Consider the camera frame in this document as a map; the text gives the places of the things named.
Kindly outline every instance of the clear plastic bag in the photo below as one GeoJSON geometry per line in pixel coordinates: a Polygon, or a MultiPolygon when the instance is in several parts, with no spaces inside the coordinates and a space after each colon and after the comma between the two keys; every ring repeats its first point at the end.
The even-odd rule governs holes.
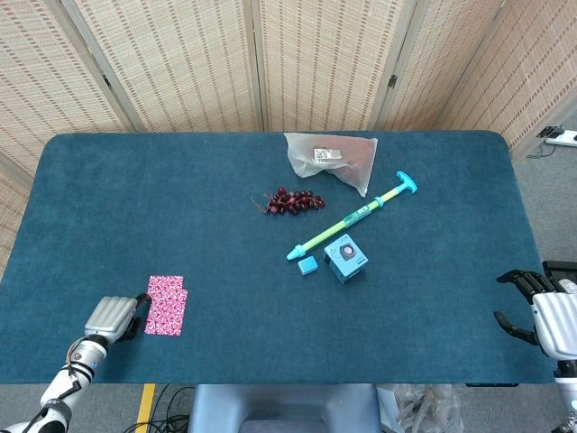
{"type": "Polygon", "coordinates": [[[288,160],[301,178],[322,170],[334,174],[365,196],[377,151],[376,138],[326,134],[285,133],[288,160]]]}
{"type": "Polygon", "coordinates": [[[383,427],[389,431],[406,433],[463,433],[461,403],[452,385],[416,385],[399,384],[384,386],[385,392],[394,392],[397,408],[388,413],[395,413],[396,419],[382,417],[383,427]]]}

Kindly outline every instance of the green syringe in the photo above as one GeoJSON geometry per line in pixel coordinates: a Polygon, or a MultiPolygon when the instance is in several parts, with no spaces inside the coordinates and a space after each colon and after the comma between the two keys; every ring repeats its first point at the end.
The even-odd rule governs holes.
{"type": "Polygon", "coordinates": [[[320,235],[316,235],[311,240],[305,242],[302,245],[295,246],[293,250],[287,254],[287,260],[293,260],[297,259],[298,257],[304,256],[305,254],[307,254],[308,250],[311,250],[312,248],[316,247],[317,245],[319,245],[321,242],[324,242],[332,235],[336,235],[344,228],[350,227],[354,223],[361,221],[363,218],[370,215],[371,212],[376,208],[383,207],[386,201],[391,200],[393,197],[397,196],[405,189],[409,189],[413,194],[415,193],[415,191],[417,191],[417,184],[405,172],[397,171],[397,176],[403,181],[403,183],[401,183],[396,188],[393,188],[386,194],[375,197],[375,199],[371,203],[347,215],[345,218],[336,223],[334,226],[330,226],[329,228],[327,228],[320,235]]]}

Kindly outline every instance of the chair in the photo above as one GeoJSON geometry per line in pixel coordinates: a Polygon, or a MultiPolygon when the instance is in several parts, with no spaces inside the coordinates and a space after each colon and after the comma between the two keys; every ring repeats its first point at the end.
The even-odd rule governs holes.
{"type": "Polygon", "coordinates": [[[256,420],[306,423],[319,433],[381,432],[375,386],[348,383],[198,385],[188,433],[242,433],[256,420]]]}

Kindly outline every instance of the yellow tape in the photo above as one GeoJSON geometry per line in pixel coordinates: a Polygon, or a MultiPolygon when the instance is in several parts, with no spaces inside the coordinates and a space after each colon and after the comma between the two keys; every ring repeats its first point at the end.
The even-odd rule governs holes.
{"type": "MultiPolygon", "coordinates": [[[[141,407],[138,410],[138,418],[136,419],[138,424],[151,420],[152,401],[154,400],[155,387],[156,385],[154,383],[144,384],[144,388],[142,389],[141,407]]],[[[148,425],[140,426],[134,431],[134,433],[146,433],[148,427],[148,425]]]]}

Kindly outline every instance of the blue box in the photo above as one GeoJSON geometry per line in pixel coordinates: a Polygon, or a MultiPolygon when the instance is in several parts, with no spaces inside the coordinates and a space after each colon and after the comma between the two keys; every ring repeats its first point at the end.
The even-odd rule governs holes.
{"type": "Polygon", "coordinates": [[[349,235],[342,235],[325,247],[324,258],[341,284],[362,270],[369,262],[349,235]]]}

